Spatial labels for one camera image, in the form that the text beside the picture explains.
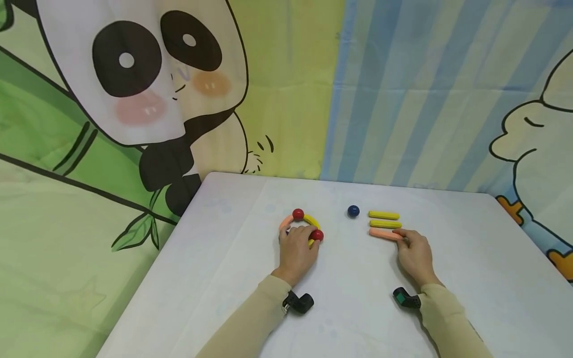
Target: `cartoon backdrop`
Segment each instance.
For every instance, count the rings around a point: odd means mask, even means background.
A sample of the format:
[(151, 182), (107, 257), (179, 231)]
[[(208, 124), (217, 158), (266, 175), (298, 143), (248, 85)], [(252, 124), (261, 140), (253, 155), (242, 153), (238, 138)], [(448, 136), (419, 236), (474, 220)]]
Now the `cartoon backdrop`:
[(0, 0), (0, 355), (94, 357), (214, 170), (487, 192), (573, 282), (571, 18)]

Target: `cartoon panda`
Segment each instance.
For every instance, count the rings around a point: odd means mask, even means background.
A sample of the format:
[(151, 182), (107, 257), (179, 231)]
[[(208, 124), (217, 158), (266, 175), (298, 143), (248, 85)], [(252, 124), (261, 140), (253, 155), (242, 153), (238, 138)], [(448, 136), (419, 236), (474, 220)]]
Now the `cartoon panda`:
[[(64, 84), (111, 140), (141, 148), (142, 182), (148, 191), (168, 186), (173, 213), (183, 214), (211, 170), (244, 171), (246, 135), (235, 109), (248, 73), (227, 0), (37, 6)], [(222, 148), (216, 156), (214, 147)]]

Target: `beige sleeve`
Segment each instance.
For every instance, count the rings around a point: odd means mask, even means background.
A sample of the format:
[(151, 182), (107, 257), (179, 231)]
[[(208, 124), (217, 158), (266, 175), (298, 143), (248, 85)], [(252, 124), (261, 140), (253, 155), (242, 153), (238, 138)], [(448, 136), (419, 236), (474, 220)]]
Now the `beige sleeve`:
[(493, 357), (452, 292), (440, 285), (424, 285), (419, 297), (422, 323), (438, 346), (441, 358)]
[(227, 319), (196, 358), (256, 358), (263, 343), (284, 318), (282, 302), (291, 286), (267, 276)]

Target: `hand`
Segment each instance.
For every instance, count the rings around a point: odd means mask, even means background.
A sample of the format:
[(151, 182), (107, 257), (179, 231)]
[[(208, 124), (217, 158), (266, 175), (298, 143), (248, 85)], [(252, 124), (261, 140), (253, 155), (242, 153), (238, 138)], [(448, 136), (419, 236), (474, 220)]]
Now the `hand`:
[(295, 287), (316, 262), (320, 241), (314, 241), (312, 246), (308, 247), (308, 238), (311, 232), (316, 230), (316, 226), (295, 227), (288, 235), (287, 229), (284, 227), (278, 235), (281, 243), (280, 264), (271, 275)]
[(399, 234), (407, 240), (398, 240), (398, 260), (402, 267), (422, 287), (427, 284), (443, 284), (434, 273), (432, 265), (431, 248), (428, 239), (417, 231), (396, 229), (393, 233)]

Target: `white tablecloth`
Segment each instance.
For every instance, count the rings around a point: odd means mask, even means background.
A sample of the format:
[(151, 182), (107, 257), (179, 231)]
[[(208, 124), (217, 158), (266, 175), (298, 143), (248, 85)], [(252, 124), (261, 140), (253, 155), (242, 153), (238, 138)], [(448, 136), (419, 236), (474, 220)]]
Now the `white tablecloth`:
[(415, 290), (395, 244), (367, 235), (368, 210), (398, 212), (428, 237), (438, 276), (495, 357), (572, 356), (573, 289), (489, 195), (212, 173), (98, 357), (193, 357), (276, 267), (277, 227), (298, 207), (325, 234), (295, 289), (315, 306), (288, 314), (261, 357), (437, 356), (418, 314), (391, 296)]

